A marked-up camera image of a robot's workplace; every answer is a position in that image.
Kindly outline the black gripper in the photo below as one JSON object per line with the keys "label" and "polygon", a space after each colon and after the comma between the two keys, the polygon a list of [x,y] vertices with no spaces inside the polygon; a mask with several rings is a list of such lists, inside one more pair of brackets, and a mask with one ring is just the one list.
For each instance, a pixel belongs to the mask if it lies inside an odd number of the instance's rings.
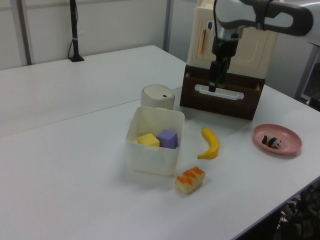
{"label": "black gripper", "polygon": [[235,56],[239,40],[223,40],[215,37],[212,44],[212,53],[215,55],[215,61],[211,62],[209,69],[209,86],[208,90],[212,93],[216,91],[217,83],[223,84],[230,61]]}

